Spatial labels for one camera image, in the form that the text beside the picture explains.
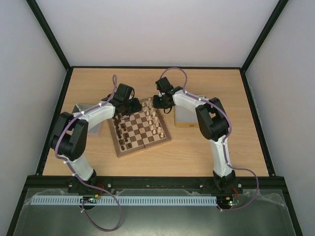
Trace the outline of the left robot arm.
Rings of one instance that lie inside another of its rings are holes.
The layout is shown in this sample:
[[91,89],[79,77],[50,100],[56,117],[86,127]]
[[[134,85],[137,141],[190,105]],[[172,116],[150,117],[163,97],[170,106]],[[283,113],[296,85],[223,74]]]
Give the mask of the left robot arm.
[[83,186],[104,190],[91,185],[90,182],[96,172],[84,155],[88,131],[119,114],[129,116],[140,111],[142,105],[134,95],[133,87],[119,84],[108,97],[87,110],[72,114],[63,112],[59,115],[50,137],[50,148],[54,150],[55,157],[69,167],[72,176]]

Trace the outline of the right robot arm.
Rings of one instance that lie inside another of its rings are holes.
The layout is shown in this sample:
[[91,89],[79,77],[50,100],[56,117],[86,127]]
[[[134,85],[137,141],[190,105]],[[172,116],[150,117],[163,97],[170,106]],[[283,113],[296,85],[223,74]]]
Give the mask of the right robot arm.
[[235,180],[235,171],[227,146],[230,121],[219,99],[206,99],[173,87],[166,77],[156,81],[158,95],[153,96],[153,106],[158,109],[183,107],[196,114],[203,137],[210,142],[214,160],[214,185],[219,192],[226,192]]

